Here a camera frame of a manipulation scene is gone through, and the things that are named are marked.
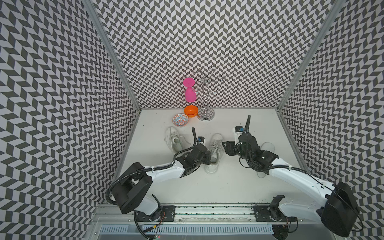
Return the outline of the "white sneaker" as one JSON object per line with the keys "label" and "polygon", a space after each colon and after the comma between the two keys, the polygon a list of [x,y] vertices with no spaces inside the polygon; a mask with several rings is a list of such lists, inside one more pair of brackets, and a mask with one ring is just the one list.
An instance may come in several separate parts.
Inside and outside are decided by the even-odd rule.
{"label": "white sneaker", "polygon": [[212,136],[209,147],[211,163],[205,167],[205,171],[208,174],[214,174],[218,170],[220,160],[225,153],[224,147],[222,145],[223,141],[224,139],[221,134],[214,134]]}
{"label": "white sneaker", "polygon": [[192,146],[186,138],[181,135],[176,128],[168,127],[165,133],[165,141],[173,154],[185,150]]}

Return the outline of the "white shoe insole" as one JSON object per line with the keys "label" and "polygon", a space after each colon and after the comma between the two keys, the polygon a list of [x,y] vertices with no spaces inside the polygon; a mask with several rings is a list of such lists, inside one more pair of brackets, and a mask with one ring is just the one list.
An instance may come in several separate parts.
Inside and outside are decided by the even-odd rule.
{"label": "white shoe insole", "polygon": [[[272,143],[265,142],[262,144],[261,149],[263,150],[263,154],[262,154],[262,157],[264,159],[262,160],[263,164],[268,165],[267,160],[271,159],[271,156],[275,151],[275,146]],[[266,175],[267,174],[265,174],[264,172],[257,172],[257,176],[261,179],[264,178]]]}

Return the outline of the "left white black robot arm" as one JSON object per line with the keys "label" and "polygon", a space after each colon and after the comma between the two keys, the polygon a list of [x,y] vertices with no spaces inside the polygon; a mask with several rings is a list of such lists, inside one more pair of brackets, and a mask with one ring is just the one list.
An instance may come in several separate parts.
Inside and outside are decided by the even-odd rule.
{"label": "left white black robot arm", "polygon": [[148,195],[154,183],[184,178],[201,165],[211,163],[211,153],[203,144],[196,144],[174,155],[166,165],[144,167],[133,163],[106,191],[106,201],[118,206],[122,214],[139,212],[156,221],[161,217],[163,206],[156,196]]}

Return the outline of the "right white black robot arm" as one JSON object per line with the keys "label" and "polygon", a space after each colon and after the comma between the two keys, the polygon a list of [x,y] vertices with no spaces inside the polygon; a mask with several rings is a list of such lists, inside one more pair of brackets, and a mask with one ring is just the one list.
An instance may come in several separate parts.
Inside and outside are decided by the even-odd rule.
{"label": "right white black robot arm", "polygon": [[239,156],[246,160],[249,168],[294,186],[314,201],[314,204],[278,204],[279,211],[286,217],[321,222],[329,231],[344,238],[354,231],[360,209],[348,184],[333,184],[293,167],[271,147],[262,149],[250,133],[240,134],[237,141],[223,142],[222,145],[227,155]]}

